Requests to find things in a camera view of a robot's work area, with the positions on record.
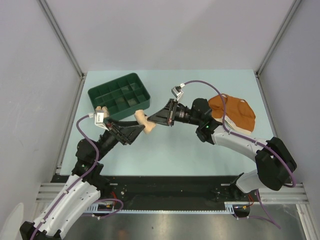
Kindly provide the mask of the peach boxer underwear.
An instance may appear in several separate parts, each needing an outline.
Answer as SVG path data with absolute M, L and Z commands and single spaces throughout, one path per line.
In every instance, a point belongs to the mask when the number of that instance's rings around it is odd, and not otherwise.
M 106 106 L 97 106 L 95 108 L 95 114 L 99 119 L 106 119 L 110 116 L 109 110 Z

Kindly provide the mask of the beige navy-trimmed underwear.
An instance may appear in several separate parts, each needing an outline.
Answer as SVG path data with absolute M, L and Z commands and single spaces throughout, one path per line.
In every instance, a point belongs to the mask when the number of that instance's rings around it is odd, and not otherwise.
M 144 125 L 143 132 L 145 134 L 149 134 L 156 127 L 154 122 L 148 121 L 148 118 L 145 116 L 145 113 L 142 109 L 136 110 L 134 117 L 140 125 Z

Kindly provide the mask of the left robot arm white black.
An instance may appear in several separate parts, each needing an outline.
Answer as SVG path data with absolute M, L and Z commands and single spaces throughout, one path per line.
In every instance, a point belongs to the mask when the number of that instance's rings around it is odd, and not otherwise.
M 131 145 L 145 129 L 137 121 L 109 120 L 102 124 L 105 131 L 97 141 L 81 129 L 83 139 L 77 144 L 77 162 L 61 191 L 49 206 L 32 222 L 25 221 L 19 231 L 24 240 L 62 240 L 72 225 L 93 203 L 107 199 L 112 187 L 101 175 L 99 161 L 118 143 Z

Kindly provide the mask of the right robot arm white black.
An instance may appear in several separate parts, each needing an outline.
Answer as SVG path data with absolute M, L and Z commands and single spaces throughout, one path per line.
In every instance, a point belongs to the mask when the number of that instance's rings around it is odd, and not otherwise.
M 250 141 L 228 133 L 222 123 L 212 117 L 212 109 L 204 98 L 195 99 L 191 107 L 171 98 L 163 109 L 147 119 L 164 126 L 173 126 L 175 122 L 195 125 L 195 133 L 201 142 L 226 147 L 254 161 L 255 170 L 240 174 L 231 183 L 230 194 L 237 201 L 242 201 L 249 192 L 259 188 L 280 190 L 289 181 L 290 173 L 297 169 L 281 139 L 273 137 Z

